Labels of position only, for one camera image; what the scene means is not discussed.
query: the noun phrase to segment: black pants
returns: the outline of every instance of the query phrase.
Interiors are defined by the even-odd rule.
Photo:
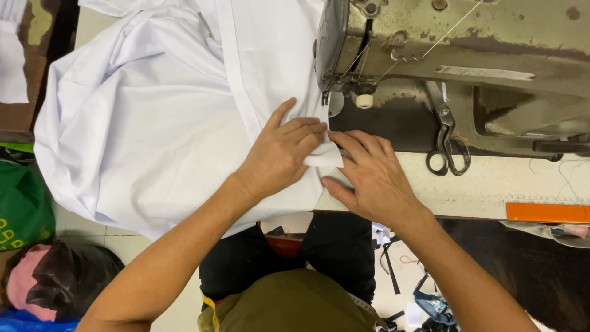
[[[266,275],[304,268],[305,261],[347,292],[367,303],[373,300],[371,223],[352,213],[315,213],[296,259],[278,257],[258,226],[220,240],[199,265],[201,291],[213,301],[223,300]]]

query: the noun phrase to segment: olive green shirt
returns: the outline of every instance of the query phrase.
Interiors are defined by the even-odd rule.
[[[375,331],[375,319],[334,280],[296,269],[267,275],[199,316],[201,332]]]

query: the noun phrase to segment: white table surface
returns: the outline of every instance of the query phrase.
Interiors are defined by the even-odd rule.
[[[118,19],[80,8],[76,48]],[[437,216],[505,219],[512,201],[551,204],[590,203],[590,158],[567,155],[562,161],[472,156],[461,177],[431,174],[425,154],[398,152],[402,168],[418,198]],[[332,175],[345,180],[338,170]],[[316,210],[346,211],[326,190]]]

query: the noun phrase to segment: tiled floor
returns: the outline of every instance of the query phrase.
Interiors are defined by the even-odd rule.
[[[57,226],[57,236],[63,241],[85,241],[105,246],[111,249],[123,263],[128,264],[141,251],[147,248],[151,241],[147,238],[127,230],[106,227],[86,220],[75,213],[65,210],[57,203],[54,204],[54,213]],[[375,251],[375,280],[377,290],[373,306],[381,317],[389,317],[399,311],[405,310],[406,304],[413,301],[412,292],[418,281],[424,275],[421,265],[410,263],[415,256],[402,243],[397,242],[389,250],[394,274],[398,281],[401,294],[395,295],[391,277],[386,272],[383,249]],[[154,323],[152,332],[177,331],[196,332],[196,318],[201,312],[201,293],[198,272],[191,278],[188,285],[172,306]],[[423,286],[424,292],[434,292],[432,279]],[[415,328],[405,326],[405,317],[396,321],[400,328],[406,331],[414,331]]]

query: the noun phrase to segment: forearm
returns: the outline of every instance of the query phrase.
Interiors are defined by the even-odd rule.
[[[466,332],[538,331],[510,294],[442,229],[429,210],[398,227]]]
[[[77,331],[151,324],[182,292],[221,236],[258,203],[233,175],[197,211],[151,244],[100,294]]]

